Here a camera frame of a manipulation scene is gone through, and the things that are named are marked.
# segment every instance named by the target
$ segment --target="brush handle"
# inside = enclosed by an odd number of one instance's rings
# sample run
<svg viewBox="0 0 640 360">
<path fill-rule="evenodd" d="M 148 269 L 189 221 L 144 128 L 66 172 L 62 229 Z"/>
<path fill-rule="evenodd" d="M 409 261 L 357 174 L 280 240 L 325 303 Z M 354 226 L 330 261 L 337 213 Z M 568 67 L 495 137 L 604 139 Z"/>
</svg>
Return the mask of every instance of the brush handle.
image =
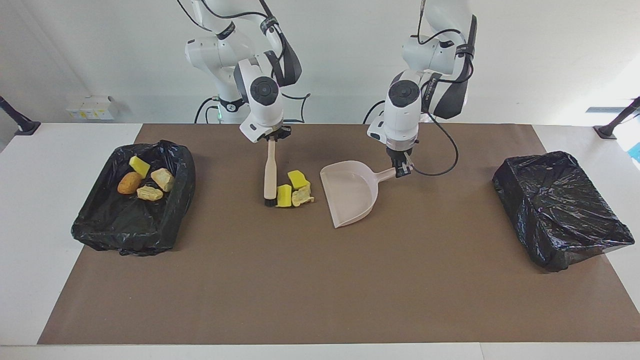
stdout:
<svg viewBox="0 0 640 360">
<path fill-rule="evenodd" d="M 273 200 L 277 196 L 278 167 L 276 166 L 276 141 L 269 139 L 267 163 L 264 166 L 264 198 Z"/>
</svg>

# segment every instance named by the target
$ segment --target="pink dustpan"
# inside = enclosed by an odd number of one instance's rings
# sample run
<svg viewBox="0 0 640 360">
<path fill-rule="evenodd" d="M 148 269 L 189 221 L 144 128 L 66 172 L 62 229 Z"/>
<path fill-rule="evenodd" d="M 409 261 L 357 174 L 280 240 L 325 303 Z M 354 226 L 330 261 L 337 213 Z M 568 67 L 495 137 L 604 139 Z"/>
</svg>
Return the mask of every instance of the pink dustpan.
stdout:
<svg viewBox="0 0 640 360">
<path fill-rule="evenodd" d="M 394 168 L 375 173 L 359 161 L 343 161 L 324 167 L 320 178 L 333 226 L 337 229 L 366 217 L 378 198 L 378 183 L 395 175 Z"/>
</svg>

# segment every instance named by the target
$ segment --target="brown paper tabletop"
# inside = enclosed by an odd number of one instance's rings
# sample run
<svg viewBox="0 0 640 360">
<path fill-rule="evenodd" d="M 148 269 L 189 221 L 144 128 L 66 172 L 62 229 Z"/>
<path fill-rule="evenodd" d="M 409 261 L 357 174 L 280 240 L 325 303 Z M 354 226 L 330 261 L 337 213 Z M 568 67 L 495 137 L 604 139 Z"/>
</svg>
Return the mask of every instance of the brown paper tabletop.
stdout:
<svg viewBox="0 0 640 360">
<path fill-rule="evenodd" d="M 40 344 L 298 344 L 640 341 L 640 315 L 605 256 L 557 274 L 518 242 L 491 179 L 505 158 L 544 153 L 531 126 L 446 124 L 458 167 L 380 184 L 371 214 L 334 229 L 319 171 L 389 167 L 363 126 L 294 126 L 279 183 L 299 169 L 315 204 L 267 208 L 266 143 L 237 126 L 145 124 L 136 142 L 189 147 L 196 192 L 175 248 L 120 256 L 85 247 Z M 421 125 L 423 171 L 453 151 Z"/>
</svg>

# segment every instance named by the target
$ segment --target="black plastic bin liner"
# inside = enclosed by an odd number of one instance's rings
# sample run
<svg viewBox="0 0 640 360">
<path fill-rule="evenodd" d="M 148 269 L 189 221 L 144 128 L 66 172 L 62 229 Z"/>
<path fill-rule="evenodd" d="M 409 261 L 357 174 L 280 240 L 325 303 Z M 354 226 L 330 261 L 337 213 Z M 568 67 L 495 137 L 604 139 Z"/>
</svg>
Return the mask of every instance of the black plastic bin liner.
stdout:
<svg viewBox="0 0 640 360">
<path fill-rule="evenodd" d="M 548 271 L 635 243 L 566 152 L 508 158 L 493 185 L 529 257 Z"/>
<path fill-rule="evenodd" d="M 133 171 L 129 159 L 134 155 L 151 165 L 149 174 L 167 168 L 175 176 L 173 189 L 159 201 L 139 200 L 135 193 L 118 193 L 122 177 Z M 150 175 L 140 186 L 143 185 L 158 187 Z M 71 227 L 71 234 L 95 250 L 156 255 L 173 247 L 194 191 L 195 166 L 185 146 L 161 140 L 119 147 L 104 165 Z"/>
</svg>

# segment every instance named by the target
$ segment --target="robotic arm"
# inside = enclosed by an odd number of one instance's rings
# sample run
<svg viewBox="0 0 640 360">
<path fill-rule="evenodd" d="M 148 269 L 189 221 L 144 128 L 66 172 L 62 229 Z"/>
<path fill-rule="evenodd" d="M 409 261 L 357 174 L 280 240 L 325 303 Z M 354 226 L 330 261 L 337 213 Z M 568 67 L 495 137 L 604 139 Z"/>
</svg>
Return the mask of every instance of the robotic arm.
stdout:
<svg viewBox="0 0 640 360">
<path fill-rule="evenodd" d="M 460 114 L 473 73 L 477 20 L 468 0 L 429 0 L 427 6 L 425 1 L 420 23 L 426 13 L 435 35 L 426 38 L 418 33 L 405 42 L 403 58 L 409 69 L 393 79 L 384 114 L 373 120 L 367 132 L 387 146 L 396 177 L 411 174 L 407 155 L 418 143 L 421 114 L 443 119 Z"/>
<path fill-rule="evenodd" d="M 264 0 L 260 3 L 265 14 L 220 15 L 249 7 L 248 0 L 209 2 L 216 4 L 215 10 L 205 0 L 191 0 L 195 22 L 216 36 L 190 40 L 185 47 L 187 60 L 213 75 L 222 121 L 242 123 L 242 133 L 252 142 L 272 133 L 283 138 L 282 134 L 288 132 L 279 131 L 283 128 L 279 87 L 294 84 L 300 77 L 302 69 L 296 53 Z M 256 55 L 251 40 L 236 30 L 231 21 L 235 18 L 256 22 L 273 50 Z"/>
</svg>

